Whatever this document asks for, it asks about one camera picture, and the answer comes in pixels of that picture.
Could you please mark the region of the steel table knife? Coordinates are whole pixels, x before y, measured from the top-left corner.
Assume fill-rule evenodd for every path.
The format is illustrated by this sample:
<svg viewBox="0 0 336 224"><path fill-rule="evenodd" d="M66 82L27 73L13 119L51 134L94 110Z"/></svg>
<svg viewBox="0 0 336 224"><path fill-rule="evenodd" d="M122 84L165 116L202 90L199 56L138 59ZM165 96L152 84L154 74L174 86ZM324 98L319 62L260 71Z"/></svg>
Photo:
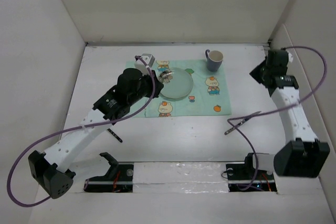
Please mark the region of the steel table knife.
<svg viewBox="0 0 336 224"><path fill-rule="evenodd" d="M245 118L243 118L239 123L235 124L233 127L229 128L224 135L228 135L230 134L232 131L236 130L237 128L239 128L240 126L242 126L243 124L245 124L247 121L249 121L254 115L258 115L260 114L260 111L254 112L248 116L246 116Z"/></svg>

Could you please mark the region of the green cartoon print cloth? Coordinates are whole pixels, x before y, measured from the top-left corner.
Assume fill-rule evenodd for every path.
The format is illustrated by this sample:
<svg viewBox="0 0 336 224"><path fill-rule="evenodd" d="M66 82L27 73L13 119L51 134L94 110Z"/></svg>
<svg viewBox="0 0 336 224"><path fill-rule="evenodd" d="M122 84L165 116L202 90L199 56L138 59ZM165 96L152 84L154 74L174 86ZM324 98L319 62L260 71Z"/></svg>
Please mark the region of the green cartoon print cloth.
<svg viewBox="0 0 336 224"><path fill-rule="evenodd" d="M157 75L171 68L181 68L191 75L194 85L190 94L180 100L170 100L159 95L136 117L231 114L229 92L223 67L220 67L217 72L210 72L206 68L205 60L158 60L152 67Z"/></svg>

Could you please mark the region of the steel fork black handle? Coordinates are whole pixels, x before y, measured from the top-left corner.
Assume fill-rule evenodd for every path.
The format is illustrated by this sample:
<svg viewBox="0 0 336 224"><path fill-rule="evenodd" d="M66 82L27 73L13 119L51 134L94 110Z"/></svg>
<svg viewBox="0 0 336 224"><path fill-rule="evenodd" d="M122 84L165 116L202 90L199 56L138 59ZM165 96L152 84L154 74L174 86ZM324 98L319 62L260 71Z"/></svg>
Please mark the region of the steel fork black handle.
<svg viewBox="0 0 336 224"><path fill-rule="evenodd" d="M107 132L110 133L120 143L123 143L123 140L112 129L107 129Z"/></svg>

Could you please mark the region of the green floral plate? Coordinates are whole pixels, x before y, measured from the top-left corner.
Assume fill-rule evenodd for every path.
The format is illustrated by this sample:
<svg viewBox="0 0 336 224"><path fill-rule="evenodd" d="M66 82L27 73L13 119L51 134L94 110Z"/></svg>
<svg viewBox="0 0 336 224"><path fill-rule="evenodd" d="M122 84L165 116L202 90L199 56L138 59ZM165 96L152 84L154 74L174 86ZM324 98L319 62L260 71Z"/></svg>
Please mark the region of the green floral plate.
<svg viewBox="0 0 336 224"><path fill-rule="evenodd" d="M161 72L158 80L164 85L160 95L170 100L180 100L188 96L194 85L191 75L181 68Z"/></svg>

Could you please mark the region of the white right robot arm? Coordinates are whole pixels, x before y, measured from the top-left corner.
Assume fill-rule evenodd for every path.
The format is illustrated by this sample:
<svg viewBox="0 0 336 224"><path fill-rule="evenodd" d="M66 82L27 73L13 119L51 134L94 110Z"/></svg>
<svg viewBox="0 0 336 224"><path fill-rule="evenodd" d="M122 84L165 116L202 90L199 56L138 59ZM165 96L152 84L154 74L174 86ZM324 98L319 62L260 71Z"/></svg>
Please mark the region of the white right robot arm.
<svg viewBox="0 0 336 224"><path fill-rule="evenodd" d="M268 90L285 132L285 145L273 158L275 173L282 177L316 178L330 147L318 139L308 122L301 105L305 98L300 98L296 78L287 74L291 61L286 48L270 49L250 76Z"/></svg>

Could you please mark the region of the purple ceramic mug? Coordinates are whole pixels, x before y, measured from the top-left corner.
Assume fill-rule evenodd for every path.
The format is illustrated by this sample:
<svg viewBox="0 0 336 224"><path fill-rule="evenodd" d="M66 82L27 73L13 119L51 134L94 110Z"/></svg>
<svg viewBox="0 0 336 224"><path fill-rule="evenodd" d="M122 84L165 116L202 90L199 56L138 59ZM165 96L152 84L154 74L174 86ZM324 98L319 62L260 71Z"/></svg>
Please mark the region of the purple ceramic mug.
<svg viewBox="0 0 336 224"><path fill-rule="evenodd" d="M206 67L211 72L217 72L222 65L224 56L220 51L209 50L205 51Z"/></svg>

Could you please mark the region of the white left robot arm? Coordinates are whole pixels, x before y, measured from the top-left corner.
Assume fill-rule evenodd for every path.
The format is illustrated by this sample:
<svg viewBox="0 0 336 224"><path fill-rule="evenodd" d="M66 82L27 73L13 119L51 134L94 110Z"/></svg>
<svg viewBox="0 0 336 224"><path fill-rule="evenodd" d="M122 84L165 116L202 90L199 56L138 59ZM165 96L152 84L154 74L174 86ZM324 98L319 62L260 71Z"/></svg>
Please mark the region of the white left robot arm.
<svg viewBox="0 0 336 224"><path fill-rule="evenodd" d="M81 121L78 130L70 131L42 153L33 151L29 167L33 178L52 198L65 194L73 184L75 172L69 170L74 159L102 132L125 117L131 106L142 98L157 98L164 85L151 74L143 75L136 68L127 68Z"/></svg>

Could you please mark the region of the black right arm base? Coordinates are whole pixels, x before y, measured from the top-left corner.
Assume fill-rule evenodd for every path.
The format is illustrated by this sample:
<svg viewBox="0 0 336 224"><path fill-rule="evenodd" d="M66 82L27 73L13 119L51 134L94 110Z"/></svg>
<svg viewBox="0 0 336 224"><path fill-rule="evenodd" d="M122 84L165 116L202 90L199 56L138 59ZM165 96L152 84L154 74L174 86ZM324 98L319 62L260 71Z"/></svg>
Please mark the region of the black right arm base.
<svg viewBox="0 0 336 224"><path fill-rule="evenodd" d="M255 156L248 153L243 162L227 163L221 177L228 182L229 192L277 192L273 173L266 170L256 169Z"/></svg>

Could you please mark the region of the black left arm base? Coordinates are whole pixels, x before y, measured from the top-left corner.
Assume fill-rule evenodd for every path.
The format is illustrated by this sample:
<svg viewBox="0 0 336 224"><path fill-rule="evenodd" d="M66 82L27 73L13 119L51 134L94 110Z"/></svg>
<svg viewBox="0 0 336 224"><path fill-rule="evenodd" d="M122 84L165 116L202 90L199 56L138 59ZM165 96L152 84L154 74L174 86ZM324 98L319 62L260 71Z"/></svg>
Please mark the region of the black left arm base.
<svg viewBox="0 0 336 224"><path fill-rule="evenodd" d="M83 187L87 193L132 193L133 163L119 163L109 153L100 153L108 161L109 169L103 176L95 176L85 180Z"/></svg>

